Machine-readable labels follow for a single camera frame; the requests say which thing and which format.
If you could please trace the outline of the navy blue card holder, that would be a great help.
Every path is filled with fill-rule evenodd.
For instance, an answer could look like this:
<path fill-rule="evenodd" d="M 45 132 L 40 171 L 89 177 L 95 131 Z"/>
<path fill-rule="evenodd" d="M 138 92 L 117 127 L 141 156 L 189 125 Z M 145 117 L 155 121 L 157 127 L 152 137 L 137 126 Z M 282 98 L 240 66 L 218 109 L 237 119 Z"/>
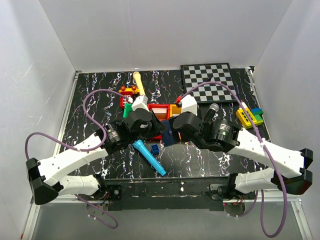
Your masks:
<path fill-rule="evenodd" d="M 164 120 L 162 121 L 162 123 L 167 127 L 167 130 L 161 134 L 161 138 L 162 138 L 162 142 L 164 144 L 165 147 L 169 147 L 175 144 L 171 144 L 171 137 L 170 137 L 170 124 L 168 120 Z"/>

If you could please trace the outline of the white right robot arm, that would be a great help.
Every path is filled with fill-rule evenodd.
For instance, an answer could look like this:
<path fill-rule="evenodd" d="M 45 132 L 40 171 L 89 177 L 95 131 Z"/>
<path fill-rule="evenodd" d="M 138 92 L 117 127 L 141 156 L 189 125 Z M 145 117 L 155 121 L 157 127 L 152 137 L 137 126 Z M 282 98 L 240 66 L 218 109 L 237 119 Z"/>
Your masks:
<path fill-rule="evenodd" d="M 232 173 L 227 185 L 212 190 L 225 198 L 246 195 L 266 189 L 286 190 L 291 195 L 302 195 L 313 183 L 308 167 L 313 151 L 290 150 L 269 141 L 258 139 L 240 125 L 225 119 L 201 119 L 191 112 L 183 112 L 169 119 L 173 132 L 191 141 L 199 149 L 242 156 L 266 166 L 249 173 Z"/>

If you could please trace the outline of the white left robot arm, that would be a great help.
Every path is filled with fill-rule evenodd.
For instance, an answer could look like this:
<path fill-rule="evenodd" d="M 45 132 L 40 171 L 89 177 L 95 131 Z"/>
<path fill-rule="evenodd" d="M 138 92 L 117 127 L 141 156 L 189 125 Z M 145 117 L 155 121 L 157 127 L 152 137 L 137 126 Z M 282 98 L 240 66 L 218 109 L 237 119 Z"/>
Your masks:
<path fill-rule="evenodd" d="M 104 125 L 73 149 L 42 160 L 28 158 L 25 163 L 27 179 L 35 204 L 44 205 L 62 195 L 82 194 L 93 198 L 103 195 L 107 185 L 100 175 L 71 176 L 70 173 L 166 130 L 152 111 L 139 108 L 126 118 L 120 117 Z"/>

